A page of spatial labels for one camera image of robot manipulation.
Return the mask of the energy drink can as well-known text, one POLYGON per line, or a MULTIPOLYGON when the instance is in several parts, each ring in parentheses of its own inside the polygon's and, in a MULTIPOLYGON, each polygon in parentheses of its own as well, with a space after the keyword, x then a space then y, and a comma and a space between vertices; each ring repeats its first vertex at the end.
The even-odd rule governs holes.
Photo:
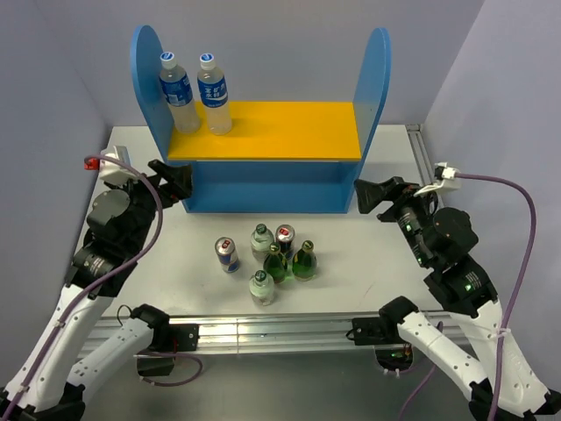
POLYGON ((215 243, 217 258, 226 273, 233 273, 239 268, 238 251, 233 239, 221 237, 215 243))
POLYGON ((294 255, 295 228, 292 225, 279 225, 275 231, 275 239, 280 251, 290 260, 294 255))

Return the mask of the green glass bottle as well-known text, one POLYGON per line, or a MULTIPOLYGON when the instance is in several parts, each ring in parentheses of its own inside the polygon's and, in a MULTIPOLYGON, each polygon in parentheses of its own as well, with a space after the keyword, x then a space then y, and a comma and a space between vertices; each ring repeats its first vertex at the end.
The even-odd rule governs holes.
POLYGON ((263 262, 263 270, 273 278, 275 283, 284 282, 288 273, 288 261, 277 242, 270 244, 263 262))
POLYGON ((295 279, 300 281, 308 281, 316 274, 317 258, 314 251, 314 243, 306 239, 302 243, 302 247, 293 256, 292 272, 295 279))

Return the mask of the clear glass bottle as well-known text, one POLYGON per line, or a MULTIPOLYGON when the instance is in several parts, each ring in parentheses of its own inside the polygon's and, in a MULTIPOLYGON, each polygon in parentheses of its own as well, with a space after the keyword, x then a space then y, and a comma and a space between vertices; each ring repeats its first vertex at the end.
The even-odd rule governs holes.
POLYGON ((273 278, 264 270, 258 270, 249 281, 249 291, 255 303, 270 305, 275 297, 273 278))
POLYGON ((274 242, 272 231, 265 224, 257 224, 251 235, 251 249, 253 257, 258 261, 263 261, 270 245, 274 242))

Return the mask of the clear glass bottle front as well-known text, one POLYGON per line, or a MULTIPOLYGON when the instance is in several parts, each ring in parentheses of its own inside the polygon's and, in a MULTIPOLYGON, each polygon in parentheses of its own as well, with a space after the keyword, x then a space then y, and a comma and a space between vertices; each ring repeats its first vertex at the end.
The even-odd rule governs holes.
POLYGON ((249 281, 249 291, 255 303, 270 305, 275 297, 273 278, 264 270, 258 270, 249 281))

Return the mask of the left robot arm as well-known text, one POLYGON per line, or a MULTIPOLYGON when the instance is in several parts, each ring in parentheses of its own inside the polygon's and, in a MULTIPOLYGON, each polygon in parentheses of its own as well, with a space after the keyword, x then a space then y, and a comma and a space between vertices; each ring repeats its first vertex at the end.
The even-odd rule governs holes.
POLYGON ((78 420, 87 399, 135 353, 168 351, 169 316, 142 304, 117 334, 86 360, 86 339, 124 283, 155 245, 163 211, 193 193, 191 165, 149 161, 147 176, 121 167, 116 180, 100 175, 106 190, 92 201, 82 247, 71 260, 59 302, 25 364, 1 389, 3 420, 78 420))

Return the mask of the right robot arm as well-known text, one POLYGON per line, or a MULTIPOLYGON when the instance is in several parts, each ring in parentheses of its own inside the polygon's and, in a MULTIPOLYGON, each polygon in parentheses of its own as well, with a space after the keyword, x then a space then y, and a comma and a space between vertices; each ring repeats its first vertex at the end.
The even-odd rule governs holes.
POLYGON ((430 294, 468 339, 466 353, 439 331, 404 296, 380 308, 375 318, 355 318, 346 337, 357 346, 409 343, 424 353, 462 391, 476 420, 533 420, 560 411, 560 394, 541 382, 524 358, 508 320, 514 307, 501 306, 484 268, 470 255, 479 238, 469 215, 452 207, 430 209, 430 196, 458 189, 466 176, 447 168, 424 187, 392 177, 382 183, 354 183, 359 212, 380 203, 378 215, 396 223, 420 267, 430 294))

